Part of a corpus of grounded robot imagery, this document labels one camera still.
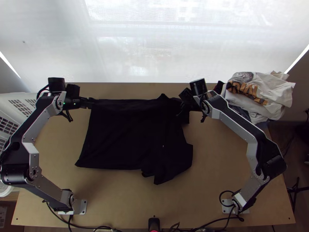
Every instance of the black t-shirt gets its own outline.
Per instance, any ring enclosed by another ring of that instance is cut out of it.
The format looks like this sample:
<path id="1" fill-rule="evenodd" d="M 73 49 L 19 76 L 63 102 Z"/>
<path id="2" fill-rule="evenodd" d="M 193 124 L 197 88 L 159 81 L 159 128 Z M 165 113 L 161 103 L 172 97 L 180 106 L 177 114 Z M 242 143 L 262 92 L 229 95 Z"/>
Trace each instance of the black t-shirt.
<path id="1" fill-rule="evenodd" d="M 187 170 L 193 146 L 186 142 L 181 101 L 162 94 L 153 100 L 94 100 L 78 167 L 141 169 L 161 184 Z"/>

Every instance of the white curtain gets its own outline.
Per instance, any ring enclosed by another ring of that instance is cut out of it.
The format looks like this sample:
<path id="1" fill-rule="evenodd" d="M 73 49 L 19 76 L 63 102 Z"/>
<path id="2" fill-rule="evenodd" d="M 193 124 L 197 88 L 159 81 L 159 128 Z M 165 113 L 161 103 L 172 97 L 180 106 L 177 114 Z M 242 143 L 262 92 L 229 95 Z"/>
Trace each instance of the white curtain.
<path id="1" fill-rule="evenodd" d="M 0 51 L 37 91 L 67 82 L 227 81 L 284 72 L 309 44 L 305 0 L 0 0 Z"/>

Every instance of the light strip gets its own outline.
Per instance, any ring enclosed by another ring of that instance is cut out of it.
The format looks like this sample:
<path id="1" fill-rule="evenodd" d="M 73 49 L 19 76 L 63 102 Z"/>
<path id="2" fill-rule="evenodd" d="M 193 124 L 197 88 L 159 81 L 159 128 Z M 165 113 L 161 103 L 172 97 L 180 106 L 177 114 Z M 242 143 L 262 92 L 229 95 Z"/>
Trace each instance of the light strip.
<path id="1" fill-rule="evenodd" d="M 309 44 L 284 73 L 287 74 L 294 67 L 294 65 L 306 54 L 308 50 L 309 50 Z"/>
<path id="2" fill-rule="evenodd" d="M 20 76 L 18 75 L 18 73 L 15 71 L 15 69 L 13 68 L 13 66 L 10 64 L 10 62 L 5 58 L 5 56 L 2 54 L 2 52 L 0 52 L 0 58 L 3 59 L 3 61 L 7 64 L 7 66 L 9 66 L 13 72 L 15 72 L 15 74 L 20 78 Z"/>

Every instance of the white fan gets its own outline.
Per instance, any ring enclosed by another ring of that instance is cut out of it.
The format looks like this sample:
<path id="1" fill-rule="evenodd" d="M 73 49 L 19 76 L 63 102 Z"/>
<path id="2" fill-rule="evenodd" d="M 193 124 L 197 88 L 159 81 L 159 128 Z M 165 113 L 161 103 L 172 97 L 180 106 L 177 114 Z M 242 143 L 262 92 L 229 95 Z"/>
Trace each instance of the white fan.
<path id="1" fill-rule="evenodd" d="M 0 94 L 0 154 L 10 136 L 35 108 L 36 93 Z M 7 196 L 12 190 L 12 186 L 0 183 L 0 197 Z"/>

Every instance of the brown table surface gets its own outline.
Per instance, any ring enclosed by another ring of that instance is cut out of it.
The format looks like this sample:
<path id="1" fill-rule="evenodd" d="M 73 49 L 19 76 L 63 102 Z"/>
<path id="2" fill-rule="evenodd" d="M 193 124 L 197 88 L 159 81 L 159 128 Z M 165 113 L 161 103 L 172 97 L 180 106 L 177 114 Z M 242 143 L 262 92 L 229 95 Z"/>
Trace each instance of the brown table surface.
<path id="1" fill-rule="evenodd" d="M 101 99 L 153 99 L 161 93 L 177 97 L 188 84 L 78 83 L 80 95 Z M 155 215 L 163 228 L 180 222 L 181 228 L 201 226 L 226 217 L 218 200 L 223 190 L 236 191 L 250 177 L 247 143 L 219 120 L 190 113 L 183 130 L 194 146 L 192 167 L 173 180 L 154 185 L 140 170 L 96 170 L 74 165 L 83 146 L 90 110 L 72 110 L 72 123 L 52 117 L 38 136 L 42 173 L 60 188 L 88 200 L 87 213 L 75 215 L 73 223 L 83 226 L 109 225 L 119 229 L 147 228 Z M 283 176 L 275 178 L 243 215 L 244 222 L 231 220 L 229 226 L 295 223 Z M 221 221 L 213 226 L 223 226 Z M 48 210 L 42 199 L 22 190 L 12 224 L 66 227 Z"/>

